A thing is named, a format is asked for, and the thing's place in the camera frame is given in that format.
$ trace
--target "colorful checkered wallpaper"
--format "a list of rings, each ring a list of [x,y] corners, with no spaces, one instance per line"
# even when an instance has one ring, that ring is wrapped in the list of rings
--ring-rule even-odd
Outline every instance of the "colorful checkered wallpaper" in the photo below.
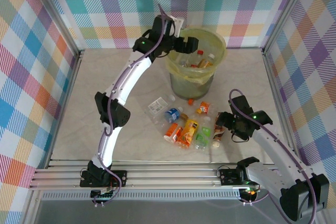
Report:
[[[336,208],[336,0],[299,0],[270,53],[301,157],[328,176]]]
[[[75,58],[40,0],[0,0],[0,223],[18,223]]]
[[[287,0],[54,0],[79,48],[128,48],[160,3],[188,26],[222,35],[228,47],[261,46]]]

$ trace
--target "aluminum frame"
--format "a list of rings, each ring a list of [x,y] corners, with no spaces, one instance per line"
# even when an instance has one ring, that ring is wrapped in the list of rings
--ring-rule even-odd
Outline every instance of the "aluminum frame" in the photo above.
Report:
[[[298,2],[298,0],[288,0],[285,8],[283,9],[283,12],[281,13],[273,31],[271,32],[265,47],[264,47],[264,53],[267,54],[269,52],[269,49],[272,47],[272,45],[274,44],[274,42],[277,40],[283,26],[285,25],[288,17],[290,16],[290,14],[292,13],[296,3]]]
[[[60,129],[60,125],[62,123],[62,120],[64,118],[64,112],[65,112],[65,109],[67,108],[67,105],[69,103],[69,99],[70,99],[70,96],[71,96],[71,93],[72,93],[72,90],[74,88],[74,85],[75,85],[75,80],[77,78],[77,74],[78,74],[78,71],[79,71],[79,67],[80,67],[80,64],[82,62],[82,52],[80,53],[79,57],[76,58],[76,62],[74,64],[74,68],[73,68],[73,71],[72,71],[72,75],[71,75],[71,78],[70,78],[70,81],[69,81],[69,87],[68,87],[68,90],[66,92],[66,97],[64,99],[64,103],[63,103],[63,106],[61,106],[61,110],[60,110],[60,118],[56,124],[56,129],[55,129],[55,133],[54,135],[52,136],[52,140],[50,142],[50,147],[48,149],[48,153],[46,155],[46,159],[45,159],[45,162],[44,162],[44,165],[43,167],[45,169],[48,168],[48,164],[50,162],[50,159],[51,159],[51,155],[53,154],[53,150],[54,150],[54,147],[55,147],[55,142],[56,142],[56,139],[57,139],[57,134],[58,134],[58,131]]]
[[[293,130],[290,126],[289,119],[286,115],[286,109],[285,109],[284,103],[282,102],[280,91],[278,89],[274,73],[271,70],[271,64],[269,62],[269,59],[265,56],[265,54],[263,56],[263,60],[264,60],[264,64],[265,64],[265,68],[266,68],[266,72],[267,72],[267,76],[268,76],[269,85],[271,87],[274,102],[275,102],[275,105],[276,105],[275,107],[277,109],[277,113],[278,113],[278,116],[279,116],[280,126],[281,126],[282,132],[284,134],[283,137],[284,137],[284,139],[287,140],[288,145],[291,148],[293,148],[296,155],[300,157],[299,150],[298,150],[297,145],[295,143],[294,133],[293,133]]]
[[[68,30],[67,26],[65,25],[60,13],[57,11],[57,8],[52,0],[41,0],[45,9],[49,13],[51,19],[54,21],[57,28],[60,30],[60,33],[64,37],[65,41],[67,42],[68,46],[72,50],[72,52],[79,56],[80,50],[77,47],[70,31]]]
[[[31,190],[83,190],[79,186],[80,171],[87,161],[50,161],[48,169],[38,169],[30,185]],[[215,175],[222,163],[127,162],[114,161],[112,170],[127,170],[124,189],[223,189],[248,188],[248,185],[221,186]],[[224,164],[235,168],[236,164]],[[266,164],[276,169],[273,164]]]

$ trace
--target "purple cable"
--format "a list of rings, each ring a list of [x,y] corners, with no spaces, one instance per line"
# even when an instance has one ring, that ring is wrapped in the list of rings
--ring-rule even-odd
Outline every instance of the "purple cable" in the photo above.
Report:
[[[204,203],[206,203],[207,205],[210,205],[210,206],[213,206],[213,207],[216,207],[216,208],[219,208],[219,209],[222,209],[222,210],[229,210],[231,208],[235,208],[235,207],[239,207],[241,206],[241,204],[237,204],[237,205],[233,205],[233,206],[229,206],[229,207],[223,207],[223,206],[219,206],[219,205],[216,205],[210,201],[204,201]],[[268,221],[269,223],[274,223],[274,224],[278,224],[276,223],[275,221],[273,221],[270,217],[268,217],[263,211],[261,211],[257,206],[254,206],[252,205],[262,216],[264,216]]]
[[[117,79],[116,83],[114,84],[112,90],[111,90],[111,94],[109,96],[109,100],[108,100],[108,104],[107,104],[107,108],[111,107],[111,100],[112,100],[112,96],[113,94],[115,93],[115,90],[118,88],[119,84],[125,80],[125,75],[129,73],[129,71],[133,68],[134,65],[138,64],[139,62],[141,62],[145,57],[147,57],[151,52],[153,52],[158,46],[159,44],[161,43],[162,41],[162,38],[163,38],[163,35],[164,35],[164,21],[166,19],[166,13],[163,11],[162,7],[160,4],[158,4],[159,6],[159,9],[160,9],[160,13],[161,13],[161,20],[162,20],[162,23],[161,23],[161,34],[160,34],[160,37],[159,37],[159,40],[157,41],[157,43],[152,47],[151,50],[149,50],[147,53],[145,53],[143,56],[141,56],[138,60],[136,60],[135,62],[131,63],[123,72],[122,74],[120,75],[120,77]],[[100,164],[102,165],[102,167],[109,173],[111,174],[113,177],[115,177],[118,182],[119,182],[119,187],[118,187],[118,190],[117,192],[108,200],[105,202],[105,205],[110,203],[112,201],[112,199],[114,197],[117,196],[117,194],[119,193],[120,191],[120,188],[121,188],[121,185],[122,185],[122,182],[121,182],[121,179],[119,178],[119,176],[115,173],[113,173],[110,169],[108,169],[102,159],[101,159],[101,152],[102,152],[102,139],[104,138],[104,136],[111,136],[112,135],[112,132],[113,132],[113,121],[112,121],[112,115],[111,115],[111,111],[108,110],[108,116],[109,116],[109,122],[110,122],[110,132],[108,133],[107,132],[107,127],[104,128],[104,131],[103,131],[103,134],[100,138],[100,141],[99,141],[99,145],[98,145],[98,160],[100,162]],[[95,206],[97,206],[97,202],[96,202],[96,196],[93,198],[93,202],[95,204]]]
[[[276,204],[275,200],[272,198],[272,196],[270,195],[269,198],[271,199],[271,201],[273,202],[273,204],[275,205],[275,207],[277,208],[277,210],[279,211],[279,213],[281,214],[281,216],[283,217],[283,219],[288,223],[288,224],[292,224],[286,217],[286,215],[282,212],[282,209],[278,206],[278,204]]]
[[[266,131],[271,137],[274,138],[274,140],[276,140],[276,142],[283,148],[283,150],[288,154],[288,156],[292,159],[292,161],[295,163],[295,165],[299,168],[299,170],[301,171],[302,175],[304,176],[304,178],[306,179],[307,181],[307,184],[309,186],[309,190],[310,190],[310,193],[311,193],[311,196],[312,196],[312,201],[313,201],[313,212],[311,214],[311,218],[308,222],[308,224],[313,224],[314,220],[315,220],[315,216],[316,216],[316,209],[317,209],[317,202],[316,202],[316,195],[315,195],[315,191],[314,191],[314,188],[313,188],[313,185],[311,183],[311,181],[309,180],[309,177],[307,175],[307,173],[305,171],[302,170],[302,166],[300,165],[300,163],[294,158],[293,154],[285,147],[285,145],[282,143],[282,141],[279,141],[279,139],[269,130],[267,129],[265,126],[263,126],[261,123],[259,123],[258,121],[254,120],[253,118],[249,117],[247,114],[245,114],[244,112],[242,112],[232,101],[232,93],[234,91],[237,91],[239,92],[241,95],[244,95],[239,89],[232,89],[230,91],[230,94],[229,94],[229,100],[230,100],[230,103],[232,105],[232,107],[239,113],[241,114],[243,117],[245,117],[246,119],[249,119],[250,121],[254,122],[255,124],[259,125],[260,128],[262,128],[264,131]],[[280,214],[284,217],[284,219],[288,222],[287,218],[283,215],[283,213],[280,211]]]

